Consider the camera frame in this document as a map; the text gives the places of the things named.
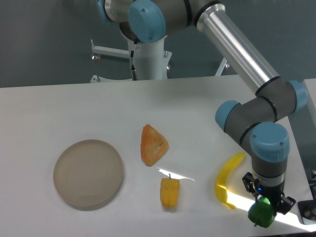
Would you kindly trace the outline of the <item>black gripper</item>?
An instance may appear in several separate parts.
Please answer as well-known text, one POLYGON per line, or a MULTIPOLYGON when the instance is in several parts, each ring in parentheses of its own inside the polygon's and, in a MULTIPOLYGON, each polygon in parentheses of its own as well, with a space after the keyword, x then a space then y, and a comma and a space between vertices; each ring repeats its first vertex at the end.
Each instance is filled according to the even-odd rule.
POLYGON ((268 198, 269 200, 279 200, 275 206, 275 212, 287 214, 296 204, 296 200, 292 197, 284 196, 286 173, 282 173, 277 177, 265 177, 258 173, 247 172, 242 182, 248 193, 257 200, 258 194, 268 198))

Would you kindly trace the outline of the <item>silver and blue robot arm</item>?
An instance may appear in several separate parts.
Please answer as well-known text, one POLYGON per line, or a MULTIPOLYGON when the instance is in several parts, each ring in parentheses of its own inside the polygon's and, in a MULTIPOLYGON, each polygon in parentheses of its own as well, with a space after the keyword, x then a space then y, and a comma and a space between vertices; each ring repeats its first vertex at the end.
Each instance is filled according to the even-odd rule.
POLYGON ((173 32, 194 26, 214 43, 255 94, 245 104, 223 103, 215 115, 221 129, 251 156, 252 172, 243 177, 244 186, 254 197, 267 198, 274 213, 289 212, 295 204, 283 192, 289 136, 277 122, 306 105, 305 87, 284 81, 218 0, 98 0, 96 6, 102 21, 119 23, 128 39, 133 80, 166 78, 166 52, 153 55, 153 47, 173 32))

